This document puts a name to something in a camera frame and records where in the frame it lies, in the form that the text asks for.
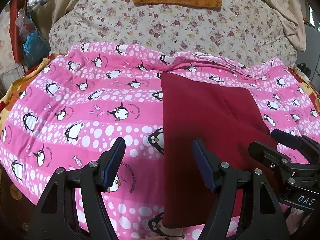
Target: maroon fabric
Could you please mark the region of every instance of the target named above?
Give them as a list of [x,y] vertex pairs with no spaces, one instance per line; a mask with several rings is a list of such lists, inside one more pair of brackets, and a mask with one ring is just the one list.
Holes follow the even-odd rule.
[[[164,218],[167,228],[204,224],[215,195],[205,187],[192,155],[192,141],[201,138],[209,151],[233,167],[260,168],[277,191],[273,172],[249,156],[248,146],[260,141],[276,149],[249,90],[192,81],[162,73],[164,124]],[[240,215],[237,194],[233,216]]]

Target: pink penguin blanket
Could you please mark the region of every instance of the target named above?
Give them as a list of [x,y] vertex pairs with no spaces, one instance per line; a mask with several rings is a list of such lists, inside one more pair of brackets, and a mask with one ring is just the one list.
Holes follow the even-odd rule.
[[[159,234],[198,239],[203,226],[168,229],[161,223],[165,131],[159,77],[163,71],[247,88],[270,130],[320,141],[318,113],[278,58],[249,68],[204,53],[178,52],[169,57],[140,45],[85,43],[55,58],[14,105],[0,147],[0,161],[14,184],[36,204],[56,168],[81,168],[123,137],[123,161],[112,187],[102,194],[119,238]],[[293,162],[307,163],[297,151],[280,144],[278,150]],[[172,178],[172,183],[179,181]],[[86,229],[79,189],[76,208],[80,226]],[[232,219],[228,235],[234,234],[237,221]]]

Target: floral bedsheet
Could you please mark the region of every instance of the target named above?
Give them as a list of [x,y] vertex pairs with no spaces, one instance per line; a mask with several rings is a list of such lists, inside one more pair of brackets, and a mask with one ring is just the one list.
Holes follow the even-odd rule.
[[196,51],[244,65],[278,57],[292,65],[297,51],[279,18],[261,0],[222,0],[219,11],[174,5],[135,6],[132,0],[79,0],[50,32],[52,52],[75,43],[140,44],[172,56]]

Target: cartoon penguin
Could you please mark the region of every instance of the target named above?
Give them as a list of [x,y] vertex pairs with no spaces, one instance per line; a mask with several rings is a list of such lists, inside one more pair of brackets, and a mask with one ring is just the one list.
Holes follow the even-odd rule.
[[120,75],[121,70],[113,70],[111,72],[106,73],[107,78],[116,78]]
[[164,143],[163,143],[163,128],[155,130],[148,136],[149,143],[156,148],[160,153],[164,154]]
[[156,93],[153,93],[152,96],[155,97],[156,99],[162,101],[163,93],[162,93],[162,91],[158,91]]
[[80,66],[80,64],[74,63],[72,61],[68,62],[69,70],[76,70],[77,67]]
[[267,114],[264,114],[264,115],[263,115],[263,120],[266,120],[266,121],[268,121],[269,123],[271,123],[271,125],[272,125],[273,127],[276,126],[275,121],[273,121]]
[[51,69],[50,65],[47,65],[42,71],[43,71],[44,73],[48,73],[48,72],[50,71],[50,69]]
[[44,145],[42,146],[42,149],[39,150],[37,153],[33,153],[33,155],[37,157],[37,163],[38,163],[39,167],[41,167],[43,165],[44,160],[45,160],[43,149],[44,149]]
[[33,132],[36,124],[38,122],[38,118],[33,115],[33,112],[27,113],[23,116],[24,127]]
[[11,163],[11,169],[15,175],[15,177],[22,182],[22,172],[23,172],[23,164],[22,163],[17,163],[18,160],[14,160]]
[[26,95],[26,91],[23,90],[22,92],[19,93],[19,99],[23,99],[25,95]]
[[77,86],[78,86],[78,88],[79,88],[80,90],[85,91],[85,90],[87,90],[87,88],[88,88],[88,82],[87,82],[87,80],[85,80],[85,83],[77,84]]
[[318,117],[318,112],[316,110],[313,110],[311,107],[310,107],[310,109],[311,109],[310,115],[313,117]]
[[132,88],[139,88],[141,86],[141,83],[134,79],[134,81],[126,83],[126,85],[129,85]]
[[280,99],[280,97],[279,97],[277,94],[272,94],[272,97],[275,98],[275,99],[277,99],[277,100]]
[[96,67],[102,67],[102,59],[100,58],[100,53],[99,53],[99,56],[96,57],[91,62],[93,62]]
[[57,120],[58,121],[61,121],[63,120],[67,113],[66,113],[66,107],[64,107],[62,110],[60,110],[57,114],[54,114],[56,117],[57,117]]
[[124,120],[129,116],[129,111],[123,106],[123,103],[121,103],[121,106],[113,109],[112,112],[108,111],[108,113],[113,114],[116,121]]
[[278,78],[278,79],[277,79],[277,84],[278,84],[279,86],[284,87],[284,86],[285,86],[285,82],[284,82],[283,78]]
[[167,236],[167,237],[181,237],[182,239],[185,238],[183,234],[183,228],[166,228],[162,224],[161,220],[163,218],[164,212],[156,215],[153,219],[148,221],[149,228],[160,236]]
[[88,96],[88,99],[91,101],[93,99],[99,98],[99,96],[104,92],[104,89],[102,90],[97,90],[94,93],[92,93],[91,95]]
[[82,127],[83,123],[76,123],[74,125],[71,125],[65,132],[67,141],[69,142],[69,139],[78,140],[78,136]]
[[5,140],[7,139],[7,128],[6,127],[2,130],[2,133],[3,133],[2,142],[5,142]]
[[127,54],[127,45],[117,45],[116,51],[119,55]]
[[216,77],[215,75],[210,76],[209,79],[214,80],[215,82],[218,82],[218,83],[224,83],[223,80],[221,80],[219,77]]
[[140,70],[140,71],[147,71],[147,69],[143,66],[143,62],[142,62],[142,61],[141,61],[141,64],[138,65],[136,68],[137,68],[138,70]]
[[184,67],[182,69],[186,69],[186,70],[189,70],[190,72],[194,73],[197,71],[197,68],[195,66],[193,66],[191,63],[190,63],[190,66],[187,66],[187,67]]
[[87,51],[89,49],[89,42],[82,44],[81,49],[83,52]]
[[274,110],[277,110],[279,108],[279,106],[277,105],[277,103],[275,101],[269,101],[268,100],[268,104],[267,106],[270,108],[270,109],[274,109]]
[[176,59],[175,57],[168,57],[166,55],[161,55],[160,56],[160,60],[166,65],[173,64],[175,59]]
[[118,190],[118,188],[120,186],[121,186],[121,182],[120,182],[118,174],[117,174],[115,177],[115,180],[113,181],[112,186],[107,189],[107,192],[115,192]]
[[290,114],[290,115],[291,115],[292,119],[295,120],[296,122],[298,120],[300,120],[300,117],[298,115],[296,115],[296,114]]
[[292,99],[292,104],[293,104],[294,106],[300,106],[300,103],[298,102],[297,99]]
[[48,83],[45,85],[45,91],[54,96],[54,93],[58,91],[60,87],[55,83]]
[[301,94],[304,94],[304,91],[302,88],[298,87],[297,91],[299,91]]

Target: silver bolt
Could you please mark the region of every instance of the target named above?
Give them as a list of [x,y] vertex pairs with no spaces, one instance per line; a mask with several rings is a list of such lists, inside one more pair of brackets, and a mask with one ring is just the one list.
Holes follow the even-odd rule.
[[288,179],[288,182],[289,182],[290,184],[294,184],[294,183],[295,183],[295,180],[294,180],[294,178],[291,178],[291,177],[290,177],[290,178]]
[[260,170],[259,168],[254,169],[254,172],[258,175],[262,174],[262,170]]
[[98,162],[97,161],[91,161],[91,162],[89,162],[89,166],[91,167],[91,168],[94,168],[95,166],[97,166],[98,165]]
[[222,168],[229,168],[229,167],[230,167],[230,164],[227,163],[227,162],[222,162],[222,163],[221,163],[221,167],[222,167]]
[[62,168],[62,167],[57,168],[57,169],[56,169],[56,173],[57,173],[57,174],[63,173],[63,168]]

